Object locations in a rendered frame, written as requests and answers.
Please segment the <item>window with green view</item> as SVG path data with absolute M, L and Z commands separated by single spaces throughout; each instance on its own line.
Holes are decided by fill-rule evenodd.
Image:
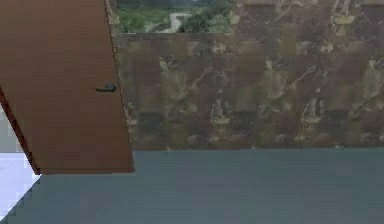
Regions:
M 234 0 L 116 0 L 123 33 L 228 32 Z

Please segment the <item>brown wooden room door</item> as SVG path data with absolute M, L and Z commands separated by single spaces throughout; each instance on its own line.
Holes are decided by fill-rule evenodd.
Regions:
M 0 0 L 0 103 L 37 174 L 134 170 L 107 1 Z

